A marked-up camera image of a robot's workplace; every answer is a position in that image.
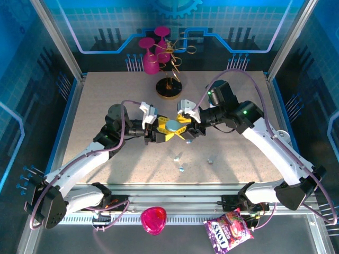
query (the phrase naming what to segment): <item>purple snack package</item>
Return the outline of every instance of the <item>purple snack package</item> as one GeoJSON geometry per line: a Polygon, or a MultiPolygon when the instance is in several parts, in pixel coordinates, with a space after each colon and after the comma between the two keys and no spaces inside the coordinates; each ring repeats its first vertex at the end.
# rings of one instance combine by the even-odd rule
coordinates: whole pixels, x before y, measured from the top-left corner
{"type": "Polygon", "coordinates": [[[204,225],[216,254],[225,254],[244,241],[254,238],[239,209],[204,221],[204,225]]]}

